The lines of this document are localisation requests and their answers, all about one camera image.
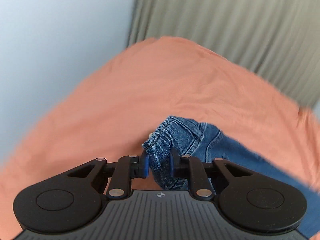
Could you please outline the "blue denim jeans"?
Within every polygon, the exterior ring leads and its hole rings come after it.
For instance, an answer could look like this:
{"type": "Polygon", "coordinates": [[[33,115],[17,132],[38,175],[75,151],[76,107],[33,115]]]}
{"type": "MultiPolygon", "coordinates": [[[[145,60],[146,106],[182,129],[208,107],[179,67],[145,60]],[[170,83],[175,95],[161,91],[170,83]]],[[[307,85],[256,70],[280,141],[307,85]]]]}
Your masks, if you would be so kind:
{"type": "Polygon", "coordinates": [[[216,126],[193,119],[169,116],[142,144],[149,155],[150,168],[155,182],[163,190],[186,190],[185,179],[174,178],[170,170],[170,153],[197,157],[204,163],[222,158],[265,176],[299,189],[305,196],[308,208],[300,231],[306,237],[319,236],[319,193],[284,173],[258,154],[251,152],[236,140],[227,137],[216,126]]]}

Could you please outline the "orange bed sheet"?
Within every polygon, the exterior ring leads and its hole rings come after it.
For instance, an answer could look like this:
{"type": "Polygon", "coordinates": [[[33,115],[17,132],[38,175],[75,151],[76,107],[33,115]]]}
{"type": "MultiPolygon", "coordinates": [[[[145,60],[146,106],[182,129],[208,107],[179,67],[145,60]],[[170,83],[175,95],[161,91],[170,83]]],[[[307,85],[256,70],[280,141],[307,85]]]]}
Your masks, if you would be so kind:
{"type": "Polygon", "coordinates": [[[1,239],[20,233],[16,195],[97,157],[140,154],[166,117],[214,124],[319,190],[319,121],[246,68],[189,40],[150,38],[82,81],[1,168],[1,239]]]}

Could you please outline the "beige pleated curtain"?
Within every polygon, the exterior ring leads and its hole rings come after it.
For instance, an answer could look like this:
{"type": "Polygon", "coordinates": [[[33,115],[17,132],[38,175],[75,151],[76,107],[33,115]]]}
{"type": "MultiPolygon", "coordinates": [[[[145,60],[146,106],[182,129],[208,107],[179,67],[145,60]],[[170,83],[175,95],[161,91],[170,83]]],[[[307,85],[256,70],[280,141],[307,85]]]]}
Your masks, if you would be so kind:
{"type": "Polygon", "coordinates": [[[128,43],[162,36],[194,41],[302,106],[319,101],[319,0],[135,0],[128,43]]]}

